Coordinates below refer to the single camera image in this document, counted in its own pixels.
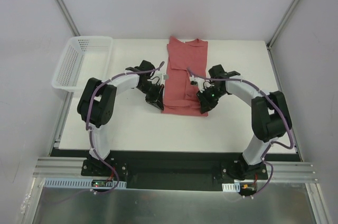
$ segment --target white table surface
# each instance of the white table surface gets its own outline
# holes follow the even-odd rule
[[[208,71],[222,64],[225,71],[237,71],[263,90],[278,90],[264,41],[208,40]],[[168,40],[114,40],[108,77],[126,67],[138,66],[142,60],[157,67],[167,63]],[[77,113],[81,93],[75,93],[62,133],[59,149],[88,150],[89,138],[85,123]],[[108,123],[111,150],[182,151],[182,152],[242,152],[253,135],[251,108],[236,96],[223,96],[208,117],[161,114],[145,102],[137,89],[117,96],[114,113]],[[289,144],[287,135],[281,142]],[[294,153],[280,146],[270,153]]]

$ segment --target pink cloth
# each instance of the pink cloth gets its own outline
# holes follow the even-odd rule
[[[172,36],[167,49],[169,78],[165,81],[163,113],[206,117],[208,113],[200,112],[200,102],[196,96],[199,89],[190,84],[186,69],[189,67],[205,76],[208,42],[196,39],[184,43]]]

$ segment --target white laundry basket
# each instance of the white laundry basket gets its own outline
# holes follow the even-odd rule
[[[55,70],[52,86],[68,92],[84,90],[89,78],[106,80],[112,38],[76,36],[69,39]]]

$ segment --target cable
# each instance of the cable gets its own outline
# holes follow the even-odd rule
[[[257,193],[260,193],[262,190],[264,190],[264,189],[269,185],[271,179],[273,178],[273,174],[274,174],[274,166],[273,166],[271,163],[266,162],[266,161],[263,161],[263,163],[264,163],[265,165],[269,165],[269,166],[271,167],[271,173],[270,173],[270,176],[269,176],[269,178],[268,178],[268,181],[266,181],[266,183],[263,185],[263,187],[260,188],[259,191],[257,191],[257,192],[255,193],[255,195],[257,195]]]
[[[203,82],[203,88],[206,90],[205,84],[206,84],[206,81]]]
[[[195,76],[195,77],[198,77],[198,78],[201,78],[201,79],[204,79],[204,80],[211,80],[211,81],[240,81],[240,82],[244,82],[244,83],[246,83],[246,84],[252,86],[252,87],[253,87],[255,90],[257,90],[262,96],[264,96],[265,99],[273,106],[273,108],[275,109],[275,111],[279,114],[279,116],[280,116],[280,118],[281,118],[281,120],[283,121],[283,124],[284,124],[284,126],[285,126],[286,133],[287,133],[287,135],[288,135],[288,137],[289,137],[289,140],[290,140],[290,146],[287,146],[287,145],[285,145],[285,144],[283,144],[283,143],[281,143],[281,142],[273,141],[273,142],[270,143],[270,145],[267,147],[267,149],[265,149],[265,151],[263,152],[263,155],[261,156],[262,162],[263,162],[265,165],[269,165],[269,166],[271,167],[271,173],[270,173],[270,177],[268,178],[268,181],[263,185],[263,187],[262,187],[259,191],[257,191],[257,192],[255,193],[255,195],[256,195],[257,193],[260,193],[262,190],[264,190],[264,189],[268,186],[268,184],[270,183],[270,181],[271,181],[271,179],[272,179],[272,177],[273,177],[273,173],[274,173],[274,166],[273,166],[271,163],[264,161],[264,157],[265,157],[265,155],[267,154],[267,152],[270,150],[272,144],[278,144],[278,145],[280,145],[280,146],[282,146],[282,147],[284,147],[284,148],[286,148],[286,149],[289,149],[289,150],[291,150],[291,149],[294,148],[294,139],[293,139],[293,137],[292,137],[292,133],[291,133],[291,131],[290,131],[290,129],[289,129],[289,126],[288,126],[288,124],[287,124],[287,121],[286,121],[286,119],[285,119],[283,113],[282,113],[281,110],[277,107],[277,105],[276,105],[276,104],[275,104],[275,103],[274,103],[274,102],[273,102],[273,101],[272,101],[272,100],[271,100],[271,99],[270,99],[263,91],[261,91],[255,84],[253,84],[252,82],[250,82],[250,81],[248,81],[248,80],[234,79],[234,78],[228,78],[228,79],[212,79],[212,78],[207,78],[207,77],[203,77],[203,76],[197,75],[196,73],[192,72],[190,68],[187,68],[187,71],[189,72],[189,74],[190,74],[191,76]]]
[[[192,76],[195,76],[195,77],[198,77],[198,78],[201,78],[203,80],[211,80],[211,81],[240,81],[240,82],[244,82],[250,86],[252,86],[256,91],[258,91],[262,96],[265,97],[265,99],[267,99],[267,101],[273,106],[273,108],[275,109],[275,111],[279,114],[281,120],[283,121],[283,124],[285,126],[285,129],[286,129],[286,133],[289,137],[289,140],[290,140],[290,146],[287,146],[281,142],[277,142],[277,141],[273,141],[271,142],[270,144],[278,144],[286,149],[293,149],[294,148],[294,140],[293,140],[293,137],[292,137],[292,133],[289,129],[289,126],[287,124],[287,121],[283,115],[283,113],[281,112],[281,110],[277,107],[277,105],[263,92],[261,91],[255,84],[253,84],[252,82],[248,81],[248,80],[243,80],[243,79],[234,79],[234,78],[228,78],[228,79],[212,79],[212,78],[207,78],[207,77],[203,77],[203,76],[200,76],[200,75],[197,75],[196,73],[192,72],[190,70],[190,68],[187,68],[187,71],[190,73],[190,75]]]
[[[121,77],[121,76],[124,76],[124,75],[130,75],[130,74],[145,74],[145,73],[151,73],[151,72],[155,72],[157,70],[160,70],[161,67],[164,65],[164,61],[161,62],[161,64],[159,64],[158,68],[155,68],[153,70],[148,70],[148,71],[141,71],[141,72],[126,72],[126,73],[120,73],[118,75],[115,75],[114,77],[112,77],[111,79],[109,80],[106,80],[105,82],[101,83],[93,92],[92,96],[91,96],[91,99],[90,99],[90,103],[89,103],[89,108],[88,108],[88,114],[87,114],[87,120],[86,120],[86,130],[90,130],[89,132],[89,141],[90,141],[90,146],[91,148],[93,149],[93,152],[95,153],[96,157],[101,161],[103,162],[104,165],[106,165],[107,167],[109,167],[112,171],[112,173],[115,175],[116,177],[116,180],[117,180],[117,183],[112,187],[110,188],[109,190],[107,191],[104,191],[104,192],[99,192],[99,191],[95,191],[95,194],[99,194],[99,195],[102,195],[102,194],[107,194],[109,192],[111,192],[112,190],[114,190],[119,182],[120,182],[120,179],[119,179],[119,176],[117,174],[117,172],[115,171],[115,169],[110,166],[107,162],[105,162],[105,160],[103,160],[99,154],[97,153],[96,149],[94,148],[94,145],[93,145],[93,139],[92,139],[92,127],[89,126],[89,120],[90,120],[90,115],[91,115],[91,110],[92,110],[92,106],[93,106],[93,102],[94,102],[94,98],[96,96],[96,93],[100,90],[100,88],[102,88],[105,84],[108,84],[110,83],[111,81]],[[74,197],[76,197],[77,195],[79,194],[82,194],[83,192],[86,192],[86,191],[92,191],[92,189],[84,189],[84,190],[81,190],[81,191],[78,191],[76,193],[74,193],[73,195],[70,195],[69,197],[66,197],[65,199],[62,199],[60,201],[57,201],[57,202],[48,202],[44,199],[44,192],[43,192],[43,195],[42,195],[42,200],[47,203],[47,204],[60,204],[60,203],[63,203],[69,199],[72,199]]]
[[[111,181],[113,180],[113,178],[114,178],[114,173],[112,172],[111,175],[110,175],[110,177],[108,177],[108,178],[106,179],[106,183],[111,182]]]
[[[257,173],[255,173],[255,179],[253,180],[253,183],[250,183],[248,185],[253,185],[254,184],[255,187],[256,187],[257,179],[258,179],[258,176],[257,176]]]
[[[161,80],[161,79],[159,78],[159,76],[155,76],[155,77],[154,77],[153,79],[151,79],[151,80],[154,80],[154,79],[156,79],[156,78],[157,78],[158,80],[157,80],[157,82],[156,82],[155,84],[158,84],[159,81]]]
[[[164,61],[161,62],[161,64],[159,64],[158,68],[155,68],[153,70],[148,70],[148,71],[141,71],[141,72],[125,72],[125,73],[120,73],[118,75],[115,75],[114,77],[112,77],[109,80],[106,80],[105,82],[101,83],[93,92],[93,94],[91,95],[90,98],[90,103],[89,103],[89,108],[88,108],[88,113],[87,113],[87,119],[86,119],[86,130],[89,130],[89,141],[90,141],[90,147],[93,149],[94,154],[96,155],[96,157],[107,167],[109,167],[111,169],[111,171],[114,173],[115,177],[116,177],[116,181],[117,183],[110,188],[108,191],[104,191],[104,192],[96,192],[96,194],[107,194],[110,193],[112,190],[114,190],[116,187],[118,187],[118,184],[120,182],[120,178],[117,174],[117,172],[115,171],[115,169],[110,166],[107,162],[105,162],[105,160],[103,160],[99,154],[97,153],[96,149],[94,148],[94,144],[93,144],[93,139],[92,139],[92,127],[89,126],[89,121],[90,121],[90,115],[91,115],[91,110],[92,110],[92,106],[93,106],[93,102],[94,102],[94,98],[97,94],[97,92],[100,90],[100,88],[102,88],[104,85],[110,83],[111,81],[124,76],[124,75],[130,75],[130,74],[145,74],[145,73],[152,73],[155,71],[158,71],[161,69],[161,67],[164,65]]]

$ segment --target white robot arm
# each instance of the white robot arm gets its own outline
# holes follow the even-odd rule
[[[154,74],[127,74],[128,72],[142,72],[153,70],[155,67],[147,61],[142,61],[139,67],[130,67],[125,71],[124,76],[112,80],[104,85],[97,93],[97,100],[94,99],[89,119],[91,134],[91,149],[89,154],[95,158],[106,159],[110,153],[108,144],[107,126],[114,110],[115,97],[128,90],[137,88],[146,94],[146,102],[163,110],[163,89],[165,74],[156,72]],[[78,113],[83,121],[87,120],[90,99],[95,89],[102,81],[91,78],[83,91],[78,104]]]
[[[209,70],[211,78],[214,79],[240,79],[242,76],[233,71],[225,72],[221,65],[214,66]],[[266,154],[273,141],[282,137],[286,128],[280,116],[266,99],[254,87],[241,81],[205,81],[201,78],[190,77],[193,85],[197,85],[199,92],[197,96],[201,104],[201,113],[213,109],[221,96],[225,94],[235,95],[251,107],[251,119],[253,137],[247,148],[241,153],[238,162],[227,169],[227,174],[234,179],[244,180],[247,172],[258,169],[262,164],[262,156]],[[269,93],[263,91],[279,109],[283,112],[291,129],[290,115],[287,109],[284,95],[280,91]]]

